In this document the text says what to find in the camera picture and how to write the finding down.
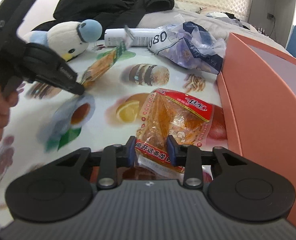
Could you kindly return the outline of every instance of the bed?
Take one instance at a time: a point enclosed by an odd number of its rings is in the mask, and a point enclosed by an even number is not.
[[[181,16],[184,21],[193,21],[201,25],[216,39],[223,38],[227,41],[230,33],[237,33],[289,54],[280,44],[258,33],[254,27],[247,24],[250,7],[251,0],[175,0],[174,9],[146,14],[137,28],[157,28],[162,25],[182,23],[178,21],[178,16]],[[250,30],[205,16],[214,11],[234,14]]]

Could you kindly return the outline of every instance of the bottle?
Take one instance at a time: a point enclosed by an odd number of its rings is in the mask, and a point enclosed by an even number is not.
[[[147,47],[149,41],[162,32],[161,29],[130,29],[135,37],[132,46]],[[126,36],[125,29],[107,29],[105,31],[106,47],[115,47]]]

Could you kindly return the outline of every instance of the striped plastic surface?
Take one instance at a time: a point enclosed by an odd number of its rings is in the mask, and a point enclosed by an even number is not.
[[[231,220],[216,212],[202,192],[177,180],[123,181],[100,191],[87,209],[68,220],[32,224],[15,220],[4,240],[295,240],[286,220],[262,225]]]

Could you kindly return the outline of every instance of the snack bag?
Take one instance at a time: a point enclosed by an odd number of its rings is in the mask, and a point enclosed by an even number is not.
[[[110,51],[106,56],[97,60],[84,72],[81,78],[81,84],[85,87],[85,89],[92,88],[96,79],[105,74],[108,69],[116,63],[121,55],[131,47],[135,37],[127,26],[125,26],[125,32],[125,39],[120,41],[116,48]]]
[[[137,131],[138,164],[161,176],[181,179],[184,167],[173,167],[166,148],[172,135],[178,144],[202,147],[211,128],[215,107],[187,94],[156,89],[141,109],[143,124]]]

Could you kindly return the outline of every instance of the plush toy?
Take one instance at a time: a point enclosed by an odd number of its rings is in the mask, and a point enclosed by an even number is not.
[[[89,42],[97,41],[103,29],[95,20],[64,22],[49,31],[31,31],[24,36],[26,42],[43,44],[54,50],[65,61],[83,53]]]

